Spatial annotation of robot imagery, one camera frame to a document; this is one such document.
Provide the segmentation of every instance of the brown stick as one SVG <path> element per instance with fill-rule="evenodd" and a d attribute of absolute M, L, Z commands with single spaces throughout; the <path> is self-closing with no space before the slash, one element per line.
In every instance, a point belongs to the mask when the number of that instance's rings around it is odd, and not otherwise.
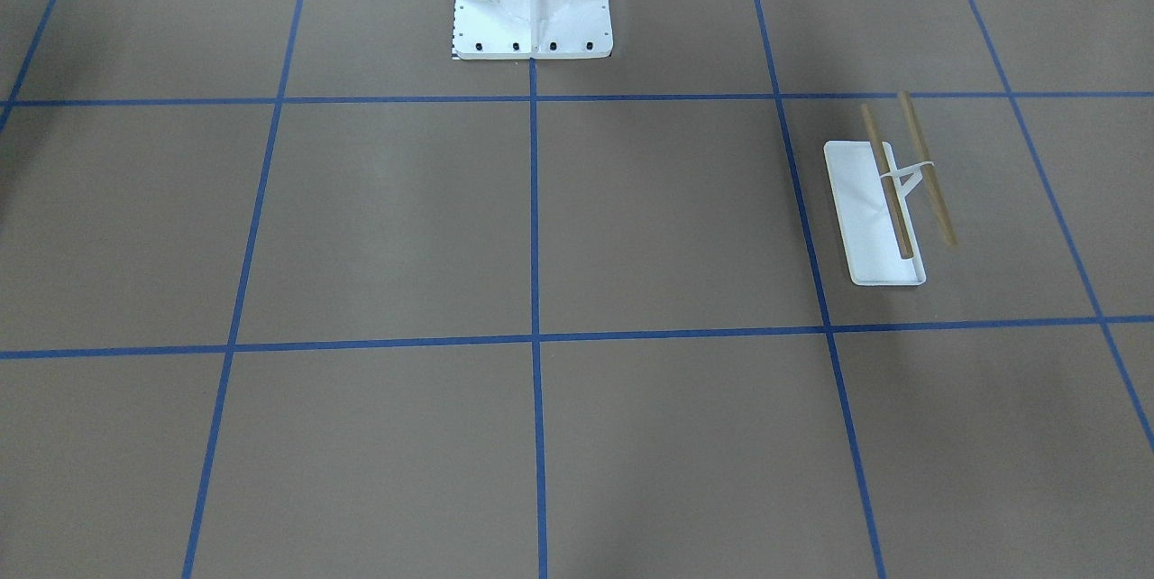
<path fill-rule="evenodd" d="M 909 241 L 906 220 L 901 217 L 901 204 L 898 202 L 898 186 L 894 185 L 893 176 L 886 175 L 890 173 L 890 163 L 885 159 L 885 146 L 882 146 L 882 133 L 877 130 L 877 121 L 867 103 L 862 104 L 862 119 L 865 120 L 865 131 L 869 133 L 869 143 L 874 148 L 877 175 L 883 175 L 882 191 L 885 193 L 885 205 L 890 209 L 890 221 L 893 223 L 893 236 L 898 239 L 898 251 L 902 258 L 914 258 L 914 246 Z"/>
<path fill-rule="evenodd" d="M 917 152 L 920 163 L 929 163 L 930 149 L 926 144 L 926 135 L 922 131 L 922 123 L 917 120 L 917 111 L 914 110 L 914 99 L 907 91 L 898 95 L 901 101 L 901 111 L 906 114 L 906 126 L 909 128 L 909 136 L 914 140 L 914 150 Z M 922 167 L 922 179 L 926 180 L 926 188 L 930 194 L 930 204 L 934 206 L 934 217 L 937 218 L 942 238 L 947 246 L 958 245 L 958 233 L 953 230 L 953 221 L 950 220 L 950 212 L 945 209 L 945 197 L 942 196 L 942 186 L 937 180 L 937 168 L 934 165 Z"/>

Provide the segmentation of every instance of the vertical blue line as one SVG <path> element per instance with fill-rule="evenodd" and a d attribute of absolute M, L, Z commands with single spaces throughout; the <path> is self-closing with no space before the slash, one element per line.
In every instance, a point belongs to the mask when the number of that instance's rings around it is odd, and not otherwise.
<path fill-rule="evenodd" d="M 28 77 L 28 69 L 32 66 L 32 58 L 36 55 L 37 47 L 40 46 L 40 39 L 44 37 L 44 30 L 48 25 L 48 20 L 52 16 L 52 9 L 55 8 L 57 0 L 48 0 L 46 7 L 44 7 L 44 15 L 40 15 L 40 24 L 36 25 L 36 32 L 32 33 L 32 42 L 28 45 L 28 52 L 24 53 L 24 61 L 20 65 L 20 73 L 16 74 L 16 82 L 12 85 L 12 91 L 8 93 L 8 101 L 5 103 L 3 112 L 0 114 L 0 131 L 3 131 L 3 127 L 8 126 L 8 118 L 12 115 L 13 103 L 16 101 L 16 97 L 20 95 L 20 89 L 24 87 L 24 78 Z"/>
<path fill-rule="evenodd" d="M 773 85 L 773 100 L 778 110 L 778 121 L 781 126 L 781 141 L 785 144 L 786 158 L 789 164 L 789 178 L 793 181 L 794 200 L 797 202 L 797 213 L 801 218 L 801 230 L 805 239 L 805 250 L 809 254 L 809 266 L 814 276 L 814 291 L 817 294 L 817 304 L 822 313 L 822 325 L 825 331 L 825 344 L 830 351 L 830 362 L 833 368 L 833 378 L 838 386 L 838 399 L 841 404 L 841 418 L 846 427 L 846 438 L 849 443 L 849 454 L 853 457 L 854 474 L 857 479 L 857 492 L 861 496 L 862 513 L 865 517 L 865 528 L 869 533 L 870 547 L 874 551 L 874 566 L 877 570 L 878 579 L 885 579 L 885 561 L 882 557 L 882 543 L 878 539 L 877 526 L 874 520 L 874 505 L 869 497 L 869 484 L 865 482 L 865 468 L 862 464 L 861 450 L 857 445 L 857 428 L 854 426 L 853 411 L 849 407 L 849 394 L 846 391 L 845 377 L 841 374 L 841 358 L 838 354 L 838 344 L 833 336 L 830 321 L 830 309 L 825 300 L 825 287 L 822 284 L 822 271 L 817 263 L 817 250 L 814 247 L 814 235 L 809 225 L 809 215 L 805 210 L 805 198 L 802 193 L 801 176 L 797 173 L 797 160 L 794 155 L 793 140 L 789 135 L 789 122 L 786 120 L 785 103 L 781 96 L 781 85 L 778 80 L 778 69 L 773 61 L 773 48 L 770 44 L 770 31 L 765 22 L 765 12 L 762 0 L 754 0 L 757 10 L 757 24 L 762 30 L 762 46 L 765 50 L 765 62 L 770 69 L 770 82 Z"/>
<path fill-rule="evenodd" d="M 1081 255 L 1078 253 L 1078 246 L 1074 246 L 1073 233 L 1071 233 L 1070 225 L 1067 225 L 1065 215 L 1062 212 L 1062 206 L 1058 204 L 1058 196 L 1055 194 L 1054 188 L 1050 185 L 1049 175 L 1046 175 L 1046 167 L 1042 165 L 1042 157 L 1039 155 L 1037 146 L 1034 143 L 1034 137 L 1029 133 L 1029 127 L 1026 127 L 1026 118 L 1022 115 L 1021 107 L 1018 106 L 1018 98 L 1014 96 L 1013 89 L 1010 87 L 1010 78 L 1006 76 L 1005 68 L 1002 66 L 1002 59 L 998 58 L 997 48 L 994 48 L 994 38 L 990 36 L 990 31 L 986 25 L 986 21 L 982 18 L 981 12 L 977 10 L 977 1 L 966 1 L 969 2 L 969 12 L 973 13 L 974 20 L 977 21 L 977 29 L 981 29 L 982 37 L 986 39 L 986 48 L 990 52 L 990 58 L 994 60 L 994 67 L 997 69 L 998 78 L 1002 80 L 1002 87 L 1005 89 L 1005 93 L 1010 99 L 1010 106 L 1013 108 L 1014 119 L 1018 120 L 1018 127 L 1021 129 L 1024 138 L 1026 138 L 1026 148 L 1029 149 L 1031 159 L 1034 160 L 1034 168 L 1037 170 L 1037 176 L 1042 181 L 1042 188 L 1046 191 L 1047 200 L 1050 201 L 1050 209 L 1054 210 L 1054 216 L 1058 221 L 1059 228 L 1062 230 L 1062 236 L 1066 239 L 1066 247 L 1070 250 L 1071 257 L 1074 260 L 1074 266 L 1078 268 L 1078 275 L 1082 280 L 1082 286 L 1086 290 L 1086 295 L 1089 299 L 1091 307 L 1094 309 L 1094 316 L 1097 317 L 1099 325 L 1101 325 L 1102 329 L 1102 336 L 1104 336 L 1106 344 L 1109 346 L 1111 356 L 1114 356 L 1114 364 L 1118 369 L 1118 376 L 1122 377 L 1122 384 L 1126 389 L 1126 394 L 1130 394 L 1130 403 L 1134 408 L 1134 413 L 1138 415 L 1138 423 L 1142 428 L 1142 433 L 1146 435 L 1146 443 L 1149 444 L 1151 451 L 1154 452 L 1154 430 L 1151 429 L 1151 422 L 1146 416 L 1146 411 L 1142 408 L 1141 399 L 1138 398 L 1138 391 L 1134 390 L 1134 383 L 1132 378 L 1130 378 L 1129 370 L 1126 370 L 1125 361 L 1122 360 L 1122 353 L 1118 352 L 1118 346 L 1114 341 L 1114 333 L 1110 332 L 1109 321 L 1106 319 L 1106 315 L 1102 313 L 1097 294 L 1094 292 L 1094 285 L 1089 280 L 1089 273 L 1086 271 Z"/>
<path fill-rule="evenodd" d="M 533 434 L 537 451 L 537 574 L 549 576 L 549 536 L 545 488 L 545 407 L 541 386 L 541 284 L 539 276 L 540 220 L 538 213 L 537 167 L 537 60 L 529 60 L 529 188 L 530 188 L 530 309 L 533 345 Z"/>
<path fill-rule="evenodd" d="M 237 284 L 237 299 L 232 308 L 232 321 L 228 325 L 227 349 L 220 366 L 220 381 L 217 386 L 216 403 L 212 407 L 212 423 L 209 427 L 209 438 L 204 448 L 204 464 L 201 468 L 201 482 L 196 491 L 196 506 L 193 510 L 193 522 L 188 532 L 188 547 L 185 550 L 182 579 L 190 579 L 196 561 L 196 546 L 200 541 L 201 524 L 204 519 L 204 505 L 208 501 L 209 482 L 212 479 L 212 463 L 216 457 L 216 444 L 220 435 L 220 422 L 224 418 L 225 398 L 228 393 L 228 378 L 232 374 L 232 361 L 237 349 L 237 337 L 240 332 L 240 317 L 245 308 L 245 295 L 248 292 L 248 275 L 253 266 L 253 251 L 256 250 L 256 236 L 261 226 L 261 213 L 264 209 L 264 191 L 268 189 L 269 170 L 272 167 L 272 151 L 276 146 L 277 130 L 280 127 L 280 111 L 284 106 L 285 89 L 288 85 L 288 70 L 292 66 L 293 45 L 297 40 L 297 28 L 300 24 L 301 9 L 305 0 L 297 0 L 293 7 L 292 24 L 288 29 L 288 40 L 285 45 L 284 65 L 280 68 L 280 82 L 277 85 L 277 99 L 272 106 L 272 119 L 269 123 L 269 136 L 264 143 L 264 159 L 261 164 L 261 178 L 256 185 L 256 201 L 253 204 L 253 218 L 248 226 L 248 241 L 245 246 L 245 257 L 240 266 L 240 279 Z"/>

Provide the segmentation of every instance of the wooden rod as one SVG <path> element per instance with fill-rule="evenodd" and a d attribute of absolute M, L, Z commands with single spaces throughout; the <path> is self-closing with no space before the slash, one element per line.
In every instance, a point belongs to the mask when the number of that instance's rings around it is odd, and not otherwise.
<path fill-rule="evenodd" d="M 865 131 L 869 133 L 869 143 L 874 148 L 874 164 L 877 164 L 877 175 L 882 175 L 882 191 L 885 193 L 885 205 L 890 209 L 890 221 L 893 223 L 893 236 L 898 239 L 898 251 L 902 258 L 914 258 L 914 246 L 909 241 L 909 233 L 906 231 L 906 220 L 901 216 L 901 204 L 898 202 L 898 185 L 894 183 L 890 173 L 889 159 L 885 159 L 885 146 L 882 146 L 882 133 L 877 130 L 877 121 L 874 112 L 869 110 L 869 104 L 862 104 L 862 119 L 865 121 Z"/>
<path fill-rule="evenodd" d="M 901 101 L 901 111 L 906 114 L 906 126 L 909 128 L 909 136 L 914 140 L 914 150 L 917 152 L 920 163 L 929 163 L 930 149 L 926 144 L 926 133 L 922 131 L 922 123 L 917 120 L 917 111 L 914 110 L 914 99 L 907 91 L 898 95 Z M 947 246 L 958 245 L 958 233 L 953 230 L 953 221 L 950 220 L 950 210 L 945 209 L 945 197 L 942 196 L 942 186 L 937 180 L 937 168 L 922 167 L 922 179 L 926 180 L 927 191 L 930 194 L 930 204 L 934 206 L 934 217 L 937 218 L 942 238 Z"/>

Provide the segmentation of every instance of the tiled floor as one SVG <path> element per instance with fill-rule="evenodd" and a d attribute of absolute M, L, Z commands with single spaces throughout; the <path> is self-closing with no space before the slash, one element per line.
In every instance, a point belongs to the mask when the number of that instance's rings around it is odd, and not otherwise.
<path fill-rule="evenodd" d="M 0 577 L 1148 577 L 1148 0 L 612 7 L 0 0 Z"/>

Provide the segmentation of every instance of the white metal base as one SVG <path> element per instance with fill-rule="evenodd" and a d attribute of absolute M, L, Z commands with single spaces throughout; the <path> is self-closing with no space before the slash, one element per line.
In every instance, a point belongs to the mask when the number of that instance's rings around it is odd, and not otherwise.
<path fill-rule="evenodd" d="M 898 168 L 893 160 L 893 148 L 890 143 L 883 143 L 882 146 L 885 146 L 885 159 L 893 172 L 890 175 L 899 183 L 898 204 L 901 206 L 901 218 L 906 221 L 914 258 L 902 258 L 898 250 L 870 143 L 831 141 L 825 144 L 825 165 L 833 188 L 841 241 L 846 247 L 849 278 L 857 286 L 921 286 L 926 283 L 926 268 L 922 266 L 922 254 L 906 205 L 907 194 L 921 181 L 921 165 Z M 906 183 L 900 181 L 902 175 L 911 175 Z"/>
<path fill-rule="evenodd" d="M 609 0 L 569 0 L 540 18 L 511 15 L 500 0 L 456 0 L 454 7 L 454 58 L 577 59 L 612 52 Z"/>

